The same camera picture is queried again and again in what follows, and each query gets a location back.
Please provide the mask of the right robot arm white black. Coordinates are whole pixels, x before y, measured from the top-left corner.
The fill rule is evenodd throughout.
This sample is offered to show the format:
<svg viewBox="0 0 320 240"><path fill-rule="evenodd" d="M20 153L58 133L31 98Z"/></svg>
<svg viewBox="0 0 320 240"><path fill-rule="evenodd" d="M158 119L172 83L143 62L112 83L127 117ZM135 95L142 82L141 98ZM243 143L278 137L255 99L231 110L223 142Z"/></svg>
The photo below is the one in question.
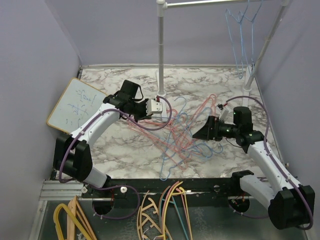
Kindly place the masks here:
<svg viewBox="0 0 320 240"><path fill-rule="evenodd" d="M269 184L262 183L253 172L232 174L229 189L240 196L244 192L254 197L268 212L272 224L279 230L313 226L315 191L302 185L273 154L266 137L253 129L252 112L246 106L233 109L233 123L210 115L204 126L192 136L204 141L232 138L259 166Z"/></svg>

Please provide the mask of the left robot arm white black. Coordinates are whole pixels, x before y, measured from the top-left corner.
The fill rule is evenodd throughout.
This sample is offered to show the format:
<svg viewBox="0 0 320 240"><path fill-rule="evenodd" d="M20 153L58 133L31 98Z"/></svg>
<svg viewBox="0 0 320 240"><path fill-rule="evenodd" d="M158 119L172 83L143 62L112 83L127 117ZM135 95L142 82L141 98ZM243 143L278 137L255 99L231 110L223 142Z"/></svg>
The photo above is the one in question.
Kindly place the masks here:
<svg viewBox="0 0 320 240"><path fill-rule="evenodd" d="M99 109L82 126L70 134L57 137L53 157L53 168L73 180L93 186L97 196L106 197L111 190L105 173L93 166L91 147L108 127L123 114L133 116L135 122L147 119L148 99L137 98L141 92L139 84L124 80L120 90L106 96Z"/></svg>

